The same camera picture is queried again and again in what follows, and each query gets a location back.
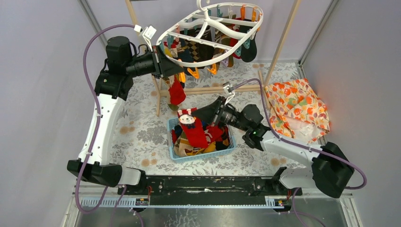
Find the red santa sock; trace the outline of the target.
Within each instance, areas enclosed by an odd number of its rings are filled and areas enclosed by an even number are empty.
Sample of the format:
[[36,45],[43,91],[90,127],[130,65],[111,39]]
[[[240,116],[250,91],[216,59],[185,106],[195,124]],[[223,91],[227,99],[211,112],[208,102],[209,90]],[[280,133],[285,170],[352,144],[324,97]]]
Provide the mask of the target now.
[[186,94],[181,85],[181,82],[174,77],[174,82],[169,88],[170,103],[172,105],[179,105],[186,99]]

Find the white round clip hanger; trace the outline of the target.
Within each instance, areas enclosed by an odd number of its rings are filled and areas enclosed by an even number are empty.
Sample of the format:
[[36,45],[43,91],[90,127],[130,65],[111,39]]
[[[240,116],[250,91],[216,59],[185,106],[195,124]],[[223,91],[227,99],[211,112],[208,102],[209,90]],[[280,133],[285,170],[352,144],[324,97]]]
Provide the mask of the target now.
[[[201,1],[201,2],[202,2],[202,6],[206,5],[206,1]],[[258,19],[256,19],[257,15],[256,14],[253,15],[252,8],[246,8],[245,16],[241,15],[242,13],[240,11],[240,7],[232,7],[231,8],[232,11],[230,14],[229,14],[229,9],[226,7],[219,7],[217,10],[218,10],[218,12],[216,12],[216,8],[211,9],[211,10],[209,9],[209,15],[211,14],[211,16],[213,16],[213,17],[217,16],[217,17],[235,19],[235,20],[240,20],[240,21],[249,21],[249,22],[258,20]],[[195,20],[195,18],[191,18],[191,19],[188,19],[187,22],[193,22],[194,20]],[[224,26],[227,27],[228,29],[231,29],[235,32],[240,32],[243,34],[249,33],[250,30],[252,29],[251,26],[242,26],[242,25],[230,24],[230,23],[229,24],[222,23],[222,24],[224,24]],[[200,32],[201,26],[202,25],[198,25],[198,26],[194,26],[192,28],[182,28],[181,27],[181,28],[179,28],[180,29],[179,33],[183,34],[183,35],[195,37]],[[239,40],[239,39],[231,38],[231,37],[225,35],[224,33],[222,33],[221,31],[219,31],[213,27],[210,27],[210,26],[207,26],[204,34],[201,36],[201,39],[216,42],[216,43],[223,44],[223,45],[228,45],[231,47],[236,45]],[[186,40],[183,38],[177,39],[177,38],[174,38],[169,35],[169,36],[165,36],[162,43],[159,45],[163,48],[168,49],[167,55],[170,58],[173,58],[180,62],[193,63],[195,61],[192,59],[185,41]],[[215,64],[220,63],[220,62],[228,63],[231,58],[241,59],[241,47],[242,47],[242,45],[240,45],[239,49],[235,50],[235,52],[233,54],[231,54],[228,58],[224,59],[223,61],[216,62]],[[214,59],[218,56],[221,56],[225,52],[225,50],[221,50],[219,48],[214,48],[214,47],[211,47],[211,46],[208,46],[205,44],[199,44],[199,48],[200,48],[200,60],[198,62]]]

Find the red bunny sock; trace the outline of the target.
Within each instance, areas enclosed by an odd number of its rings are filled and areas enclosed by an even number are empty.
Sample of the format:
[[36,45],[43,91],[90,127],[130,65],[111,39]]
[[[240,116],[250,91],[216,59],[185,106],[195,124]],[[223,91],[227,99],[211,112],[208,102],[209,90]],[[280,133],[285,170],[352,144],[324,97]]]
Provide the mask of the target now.
[[209,144],[201,120],[193,115],[196,110],[196,107],[191,109],[179,109],[177,111],[178,121],[192,147],[206,148]]

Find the striped beige brown sock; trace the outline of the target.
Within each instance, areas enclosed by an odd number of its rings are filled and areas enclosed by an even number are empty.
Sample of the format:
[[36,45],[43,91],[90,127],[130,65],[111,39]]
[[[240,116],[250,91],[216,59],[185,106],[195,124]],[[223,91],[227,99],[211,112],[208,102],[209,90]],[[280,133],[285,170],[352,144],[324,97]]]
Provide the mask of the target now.
[[168,107],[172,110],[172,111],[177,111],[179,109],[179,107],[177,105],[173,105],[173,104],[168,104]]

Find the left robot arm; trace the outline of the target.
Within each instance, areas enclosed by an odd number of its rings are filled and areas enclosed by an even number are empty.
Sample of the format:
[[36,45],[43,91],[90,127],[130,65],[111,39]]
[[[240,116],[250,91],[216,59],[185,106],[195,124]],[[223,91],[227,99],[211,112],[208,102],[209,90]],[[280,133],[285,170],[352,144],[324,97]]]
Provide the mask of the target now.
[[127,100],[133,79],[143,75],[156,78],[183,71],[157,46],[147,47],[139,56],[135,45],[125,36],[107,41],[107,58],[93,88],[95,106],[88,135],[76,160],[69,160],[67,170],[82,181],[116,187],[128,185],[135,194],[147,187],[145,172],[111,163],[111,142],[118,116]]

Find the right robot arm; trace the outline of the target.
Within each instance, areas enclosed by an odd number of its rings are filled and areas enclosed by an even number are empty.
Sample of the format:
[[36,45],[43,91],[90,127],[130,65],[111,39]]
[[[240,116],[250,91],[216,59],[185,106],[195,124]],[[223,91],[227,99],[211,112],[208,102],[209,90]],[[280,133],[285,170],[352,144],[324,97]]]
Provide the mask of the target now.
[[315,188],[323,194],[339,198],[355,172],[339,146],[306,144],[278,135],[262,123],[263,116],[255,104],[246,105],[240,112],[219,96],[213,103],[192,112],[192,116],[209,124],[224,123],[244,131],[242,139],[250,148],[269,151],[305,166],[304,169],[284,169],[271,182],[274,193],[283,195],[293,188]]

